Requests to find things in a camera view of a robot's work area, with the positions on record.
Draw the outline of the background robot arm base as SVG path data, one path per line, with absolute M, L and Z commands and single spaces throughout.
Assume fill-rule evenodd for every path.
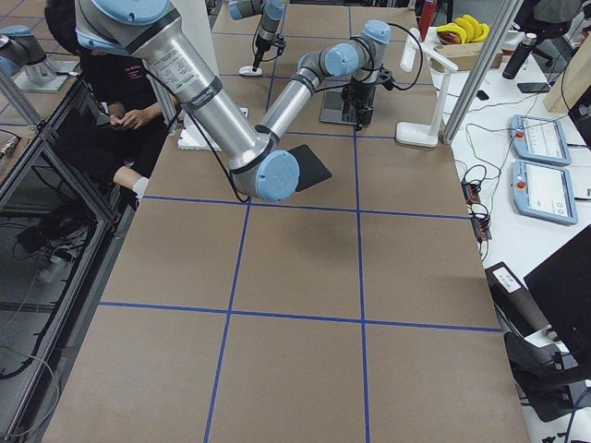
M 75 78 L 77 61 L 52 60 L 31 29 L 13 25 L 1 29 L 1 69 L 23 91 L 58 92 Z

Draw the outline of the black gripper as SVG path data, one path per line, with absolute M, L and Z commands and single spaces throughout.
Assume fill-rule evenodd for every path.
M 341 92 L 343 121 L 355 121 L 355 130 L 368 127 L 373 117 L 375 85 L 352 79 Z
M 255 46 L 257 51 L 255 52 L 255 58 L 252 65 L 252 71 L 258 72 L 259 66 L 263 60 L 265 52 L 269 51 L 276 40 L 276 32 L 274 30 L 266 30 L 259 28 L 255 40 Z

